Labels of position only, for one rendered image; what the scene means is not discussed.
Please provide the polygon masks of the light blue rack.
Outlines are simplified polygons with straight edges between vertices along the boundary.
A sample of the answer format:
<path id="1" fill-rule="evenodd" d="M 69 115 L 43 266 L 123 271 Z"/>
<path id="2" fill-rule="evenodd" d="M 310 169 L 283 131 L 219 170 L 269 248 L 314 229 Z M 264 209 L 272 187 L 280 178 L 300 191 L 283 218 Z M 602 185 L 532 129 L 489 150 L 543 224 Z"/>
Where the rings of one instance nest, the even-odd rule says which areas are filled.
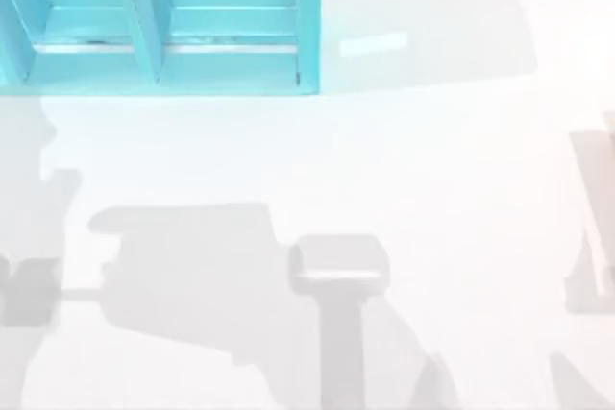
<path id="1" fill-rule="evenodd" d="M 0 95 L 312 95 L 321 26 L 321 0 L 0 0 Z"/>

